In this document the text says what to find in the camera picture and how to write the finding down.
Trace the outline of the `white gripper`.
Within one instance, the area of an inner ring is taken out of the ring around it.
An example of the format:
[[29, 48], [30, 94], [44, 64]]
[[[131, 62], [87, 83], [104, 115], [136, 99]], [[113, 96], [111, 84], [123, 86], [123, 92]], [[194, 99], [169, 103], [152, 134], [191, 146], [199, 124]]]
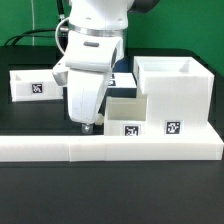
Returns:
[[123, 58], [123, 38], [96, 37], [70, 31], [65, 52], [68, 68], [68, 113], [82, 125], [84, 134], [93, 132], [93, 123], [103, 101], [112, 69]]

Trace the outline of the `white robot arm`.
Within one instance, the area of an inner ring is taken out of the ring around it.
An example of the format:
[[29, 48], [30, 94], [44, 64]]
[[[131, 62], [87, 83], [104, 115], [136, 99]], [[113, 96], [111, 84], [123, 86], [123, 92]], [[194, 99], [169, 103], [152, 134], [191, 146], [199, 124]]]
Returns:
[[91, 133], [115, 64], [123, 59], [128, 14], [147, 13], [160, 0], [72, 0], [68, 45], [68, 114]]

